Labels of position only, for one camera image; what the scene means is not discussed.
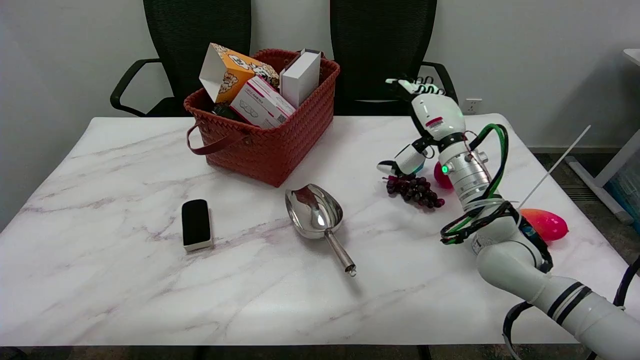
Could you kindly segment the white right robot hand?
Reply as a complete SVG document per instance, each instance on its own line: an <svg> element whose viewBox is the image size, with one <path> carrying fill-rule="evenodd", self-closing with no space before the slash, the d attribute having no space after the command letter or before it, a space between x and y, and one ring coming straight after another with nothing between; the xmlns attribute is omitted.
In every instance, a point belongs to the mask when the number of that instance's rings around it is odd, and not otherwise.
<svg viewBox="0 0 640 360"><path fill-rule="evenodd" d="M420 137L405 146L392 160L377 164L378 171L389 176L404 176L420 171L428 158L428 149L442 153L463 142L466 121L456 101L442 94L434 84L416 84L407 79L386 79L410 105L409 115Z"/></svg>

